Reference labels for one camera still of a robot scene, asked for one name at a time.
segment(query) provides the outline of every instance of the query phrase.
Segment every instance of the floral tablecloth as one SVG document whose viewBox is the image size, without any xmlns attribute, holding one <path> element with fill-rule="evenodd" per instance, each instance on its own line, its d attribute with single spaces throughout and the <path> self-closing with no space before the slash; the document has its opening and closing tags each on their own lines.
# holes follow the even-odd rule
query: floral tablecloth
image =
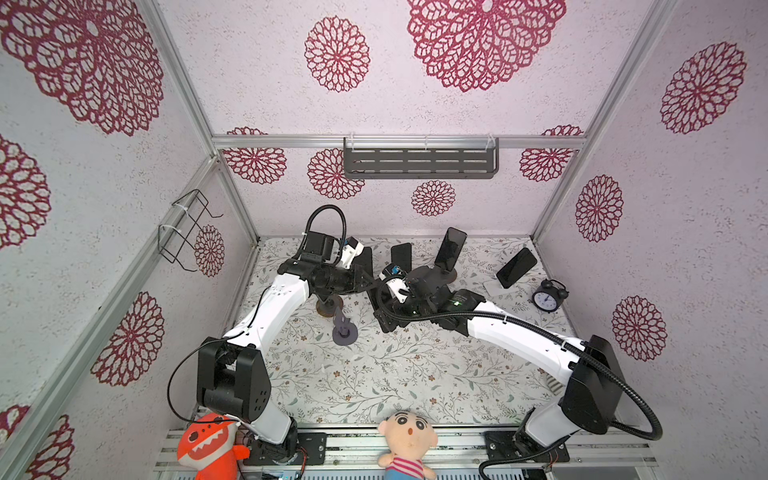
<svg viewBox="0 0 768 480">
<path fill-rule="evenodd" d="M 442 238 L 359 238 L 373 249 L 374 272 L 389 263 L 389 248 L 413 244 L 413 267 L 431 264 Z M 270 238 L 260 244 L 245 315 L 276 276 L 277 267 L 296 252 L 296 238 Z M 488 296 L 482 283 L 530 240 L 467 239 L 458 259 L 452 290 L 468 288 Z M 546 277 L 539 262 L 503 296 L 489 297 L 501 308 L 539 326 L 574 335 L 561 310 L 543 313 L 530 302 Z M 449 332 L 429 322 L 382 333 L 366 294 L 344 296 L 344 313 L 359 338 L 337 346 L 331 319 L 315 311 L 310 297 L 280 331 L 266 355 L 271 400 L 301 423 L 376 423 L 399 409 L 426 415 L 437 424 L 519 423 L 533 406 L 551 398 L 544 372 L 497 346 Z"/>
</svg>

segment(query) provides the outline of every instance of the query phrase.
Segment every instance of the plush doll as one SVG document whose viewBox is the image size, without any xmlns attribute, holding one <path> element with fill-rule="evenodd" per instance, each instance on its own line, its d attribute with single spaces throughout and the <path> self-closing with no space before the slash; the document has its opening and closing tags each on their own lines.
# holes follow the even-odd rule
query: plush doll
<svg viewBox="0 0 768 480">
<path fill-rule="evenodd" d="M 239 422 L 209 413 L 193 423 L 179 441 L 176 457 L 197 470 L 195 480 L 237 480 L 237 461 L 250 456 L 243 445 L 234 445 Z"/>
<path fill-rule="evenodd" d="M 424 454 L 437 446 L 437 432 L 426 420 L 413 413 L 397 412 L 379 423 L 379 433 L 392 452 L 379 457 L 379 467 L 386 468 L 384 480 L 437 478 L 435 471 L 422 463 Z"/>
</svg>

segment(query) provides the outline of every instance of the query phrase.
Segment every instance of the black cable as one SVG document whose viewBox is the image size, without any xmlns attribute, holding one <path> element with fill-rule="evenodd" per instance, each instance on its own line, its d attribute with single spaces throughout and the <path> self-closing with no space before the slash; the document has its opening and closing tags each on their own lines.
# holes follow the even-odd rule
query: black cable
<svg viewBox="0 0 768 480">
<path fill-rule="evenodd" d="M 540 456 L 540 455 L 547 455 L 552 450 L 555 450 L 560 445 L 563 445 L 571 436 L 566 435 L 562 439 L 556 440 L 552 445 L 548 446 L 546 449 L 536 452 L 532 455 L 526 455 L 525 457 L 520 458 L 507 458 L 505 460 L 486 460 L 485 462 L 480 464 L 480 467 L 478 469 L 478 473 L 483 478 L 483 480 L 492 480 L 490 477 L 488 477 L 484 470 L 487 467 L 490 467 L 492 465 L 509 465 L 511 463 L 520 463 L 520 462 L 527 462 L 528 460 L 533 460 L 534 458 Z"/>
<path fill-rule="evenodd" d="M 384 302 L 382 301 L 382 292 L 384 290 L 384 287 L 386 286 L 386 283 L 389 282 L 392 279 L 395 278 L 403 278 L 402 274 L 396 274 L 396 275 L 389 275 L 387 276 L 382 283 L 379 285 L 379 288 L 376 290 L 376 299 L 379 301 L 379 308 L 381 308 L 384 311 L 384 314 L 387 315 L 390 318 L 393 318 L 395 320 L 400 320 L 403 322 L 423 322 L 426 320 L 433 320 L 433 319 L 444 319 L 444 318 L 454 318 L 457 316 L 483 316 L 486 318 L 492 318 L 492 319 L 498 319 L 502 322 L 509 322 L 517 326 L 521 326 L 523 328 L 531 330 L 533 333 L 537 333 L 540 336 L 543 336 L 547 340 L 550 340 L 555 345 L 559 346 L 560 348 L 567 350 L 568 352 L 571 352 L 579 357 L 579 359 L 584 360 L 585 363 L 587 363 L 592 369 L 594 369 L 596 372 L 600 373 L 602 376 L 606 377 L 607 379 L 611 380 L 613 383 L 619 386 L 621 390 L 627 394 L 627 396 L 632 399 L 635 405 L 640 409 L 640 411 L 645 415 L 645 418 L 648 419 L 648 422 L 650 423 L 650 432 L 644 432 L 643 430 L 636 429 L 634 427 L 630 427 L 629 425 L 625 425 L 624 423 L 618 422 L 617 420 L 611 420 L 611 426 L 616 427 L 619 430 L 622 430 L 626 433 L 632 434 L 636 437 L 640 437 L 644 440 L 658 440 L 661 438 L 661 436 L 664 434 L 663 429 L 661 428 L 661 422 L 659 422 L 658 417 L 656 417 L 656 414 L 654 413 L 653 409 L 643 400 L 643 398 L 632 389 L 623 379 L 619 378 L 615 373 L 611 371 L 608 367 L 603 365 L 598 360 L 591 357 L 589 354 L 585 353 L 583 350 L 579 349 L 576 346 L 571 345 L 568 342 L 563 342 L 563 339 L 560 336 L 555 335 L 552 332 L 548 332 L 545 329 L 542 329 L 539 326 L 534 325 L 533 323 L 526 322 L 523 319 L 519 319 L 512 315 L 505 315 L 503 313 L 496 313 L 496 312 L 482 312 L 482 311 L 471 311 L 471 312 L 450 312 L 450 313 L 433 313 L 430 315 L 424 315 L 419 317 L 409 317 L 409 316 L 402 316 L 394 311 L 391 311 L 388 309 Z"/>
<path fill-rule="evenodd" d="M 346 217 L 344 217 L 344 212 L 342 212 L 340 208 L 332 204 L 322 205 L 321 207 L 317 207 L 315 211 L 312 212 L 312 214 L 310 215 L 310 218 L 306 221 L 306 227 L 304 227 L 304 232 L 302 235 L 301 244 L 299 245 L 299 249 L 291 258 L 293 258 L 294 260 L 299 259 L 299 256 L 304 251 L 304 247 L 306 247 L 306 235 L 312 229 L 312 222 L 315 220 L 315 217 L 317 217 L 317 215 L 320 212 L 328 209 L 335 210 L 336 212 L 338 212 L 339 216 L 341 217 L 341 238 L 339 239 L 339 254 L 336 256 L 336 259 L 333 261 L 333 263 L 331 263 L 331 265 L 336 266 L 339 263 L 339 261 L 341 260 L 341 251 L 342 251 L 342 248 L 344 248 L 344 242 L 346 242 Z"/>
<path fill-rule="evenodd" d="M 256 314 L 259 312 L 259 307 L 261 306 L 261 300 L 262 300 L 262 298 L 264 298 L 264 293 L 266 293 L 266 291 L 267 291 L 267 290 L 269 290 L 269 289 L 270 289 L 270 288 L 269 288 L 269 287 L 267 287 L 267 288 L 265 288 L 265 289 L 264 289 L 264 291 L 261 293 L 261 296 L 259 297 L 259 303 L 257 303 L 257 304 L 256 304 L 256 309 L 253 311 L 253 316 L 251 316 L 251 317 L 250 317 L 250 322 L 248 323 L 248 326 L 246 327 L 246 329 L 249 329 L 249 328 L 250 328 L 250 326 L 251 326 L 251 325 L 253 325 L 253 321 L 256 319 Z M 240 335 L 243 335 L 244 333 L 245 333 L 245 329 L 243 329 L 243 331 L 242 331 L 242 332 L 238 333 L 238 334 L 237 334 L 237 335 L 235 335 L 235 336 L 225 336 L 225 337 L 224 337 L 224 338 L 222 338 L 222 339 L 215 339 L 215 340 L 211 340 L 211 341 L 209 341 L 209 342 L 205 342 L 205 343 L 203 343 L 202 345 L 198 346 L 196 349 L 192 350 L 192 351 L 189 353 L 189 355 L 185 356 L 185 357 L 184 357 L 184 358 L 183 358 L 183 359 L 182 359 L 182 360 L 179 362 L 179 364 L 178 364 L 178 365 L 176 365 L 176 368 L 175 368 L 175 369 L 174 369 L 174 371 L 173 371 L 173 372 L 170 374 L 170 378 L 168 379 L 168 387 L 167 387 L 167 389 L 166 389 L 166 392 L 165 392 L 165 398 L 166 398 L 166 400 L 168 401 L 168 406 L 170 407 L 170 410 L 171 410 L 171 411 L 174 413 L 174 415 L 175 415 L 176 417 L 178 417 L 180 420 L 184 420 L 185 422 L 189 422 L 189 423 L 210 423 L 210 422 L 200 422 L 199 420 L 194 420 L 194 419 L 187 419 L 187 418 L 184 418 L 183 416 L 181 416 L 181 415 L 179 414 L 179 412 L 177 412 L 177 411 L 176 411 L 176 409 L 174 408 L 174 404 L 173 404 L 173 403 L 171 403 L 171 401 L 170 401 L 170 383 L 174 381 L 174 376 L 176 375 L 176 372 L 178 372 L 178 371 L 179 371 L 179 368 L 181 368 L 181 366 L 184 364 L 184 362 L 186 362 L 186 361 L 187 361 L 187 360 L 188 360 L 188 359 L 189 359 L 189 358 L 190 358 L 192 355 L 194 355 L 195 353 L 197 353 L 198 351 L 200 351 L 200 349 L 201 349 L 201 348 L 203 348 L 204 346 L 210 345 L 211 343 L 216 343 L 216 342 L 226 342 L 227 340 L 236 339 L 238 336 L 240 336 Z M 235 420 L 235 419 L 225 419 L 224 421 L 225 421 L 225 422 L 239 422 L 240 420 L 239 420 L 239 419 L 238 419 L 238 420 Z"/>
</svg>

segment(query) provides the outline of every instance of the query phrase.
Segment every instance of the smartphone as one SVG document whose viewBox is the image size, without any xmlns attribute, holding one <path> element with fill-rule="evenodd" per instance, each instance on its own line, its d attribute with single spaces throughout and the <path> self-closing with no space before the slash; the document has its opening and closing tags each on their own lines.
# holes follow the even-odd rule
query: smartphone
<svg viewBox="0 0 768 480">
<path fill-rule="evenodd" d="M 533 253 L 529 249 L 523 248 L 501 270 L 496 272 L 496 278 L 498 278 L 498 281 L 504 288 L 509 288 L 533 268 L 536 263 L 538 263 L 538 260 L 533 256 Z"/>
<path fill-rule="evenodd" d="M 440 245 L 437 258 L 435 258 L 435 266 L 447 272 L 453 270 L 466 240 L 466 233 L 453 227 L 448 228 L 445 231 L 445 238 L 442 239 L 442 245 Z"/>
<path fill-rule="evenodd" d="M 412 244 L 401 243 L 389 249 L 389 258 L 392 263 L 399 266 L 401 270 L 408 273 L 412 268 Z"/>
</svg>

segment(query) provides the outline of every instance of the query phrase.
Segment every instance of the red flower pattern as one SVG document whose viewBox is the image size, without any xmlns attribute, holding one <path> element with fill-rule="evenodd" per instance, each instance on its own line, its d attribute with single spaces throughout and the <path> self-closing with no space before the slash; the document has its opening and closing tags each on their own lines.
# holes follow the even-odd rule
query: red flower pattern
<svg viewBox="0 0 768 480">
<path fill-rule="evenodd" d="M 661 121 L 688 134 L 711 124 L 736 99 L 744 82 L 744 52 L 722 41 L 688 58 L 672 75 L 661 98 Z"/>
<path fill-rule="evenodd" d="M 62 415 L 43 443 L 43 448 L 27 469 L 31 475 L 27 480 L 62 480 L 69 472 L 69 462 L 74 453 L 72 436 L 74 429 L 69 425 L 69 415 Z"/>
<path fill-rule="evenodd" d="M 149 370 L 163 346 L 163 310 L 147 292 L 139 293 L 134 305 L 101 351 L 91 373 L 99 383 L 126 386 Z"/>
<path fill-rule="evenodd" d="M 628 296 L 616 305 L 612 320 L 619 346 L 637 360 L 655 359 L 667 346 L 667 324 L 645 298 Z"/>
<path fill-rule="evenodd" d="M 35 159 L 0 135 L 0 250 L 37 234 L 51 211 L 50 196 Z"/>
<path fill-rule="evenodd" d="M 346 18 L 325 17 L 304 42 L 306 66 L 330 91 L 348 91 L 368 73 L 371 59 L 366 37 Z"/>
<path fill-rule="evenodd" d="M 40 91 L 107 133 L 148 130 L 163 99 L 163 70 L 130 0 L 0 0 L 5 50 Z"/>
<path fill-rule="evenodd" d="M 344 176 L 344 152 L 338 148 L 317 152 L 310 159 L 306 174 L 315 190 L 337 200 L 354 197 L 366 184 L 365 180 Z"/>
<path fill-rule="evenodd" d="M 619 183 L 607 175 L 598 175 L 584 185 L 578 196 L 578 231 L 591 242 L 605 240 L 619 226 L 623 206 Z"/>
<path fill-rule="evenodd" d="M 425 217 L 444 214 L 453 206 L 456 192 L 450 184 L 441 180 L 430 180 L 419 185 L 411 196 L 411 205 Z"/>
<path fill-rule="evenodd" d="M 206 225 L 194 242 L 194 258 L 205 276 L 214 276 L 224 265 L 224 240 L 213 225 Z"/>
<path fill-rule="evenodd" d="M 581 135 L 584 132 L 573 125 L 558 125 L 545 130 L 543 135 Z M 570 148 L 527 148 L 520 157 L 523 176 L 537 182 L 560 177 L 574 151 Z"/>
<path fill-rule="evenodd" d="M 10 409 L 0 412 L 0 448 L 8 441 L 28 411 L 28 406 L 14 405 Z"/>
<path fill-rule="evenodd" d="M 266 135 L 257 128 L 238 127 L 229 135 Z M 282 148 L 231 148 L 221 152 L 232 171 L 255 184 L 277 182 L 286 171 Z"/>
<path fill-rule="evenodd" d="M 408 32 L 427 75 L 488 90 L 531 64 L 565 15 L 565 0 L 408 0 Z"/>
</svg>

